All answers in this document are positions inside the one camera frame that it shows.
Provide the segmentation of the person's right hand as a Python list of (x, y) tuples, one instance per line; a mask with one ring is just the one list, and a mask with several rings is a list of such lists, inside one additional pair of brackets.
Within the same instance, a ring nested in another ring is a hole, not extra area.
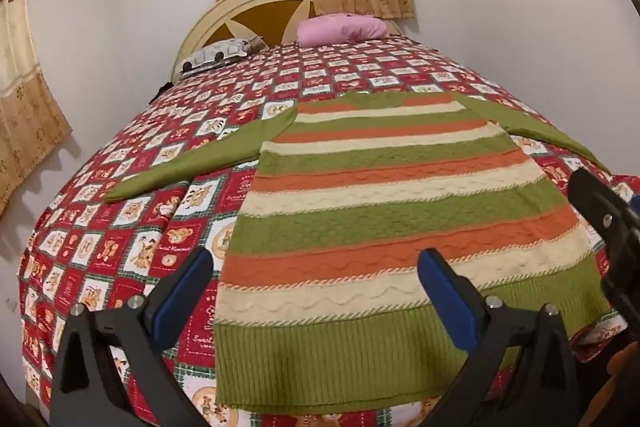
[(620, 384), (620, 374), (626, 369), (626, 366), (630, 363), (634, 355), (639, 351), (637, 341), (634, 341), (628, 345), (622, 351), (618, 351), (608, 361), (606, 370), (610, 377), (604, 386), (596, 393), (593, 399), (589, 403), (589, 407), (586, 413), (579, 422), (580, 427), (590, 426), (602, 412), (604, 407), (611, 400), (614, 392), (616, 392), (618, 385)]

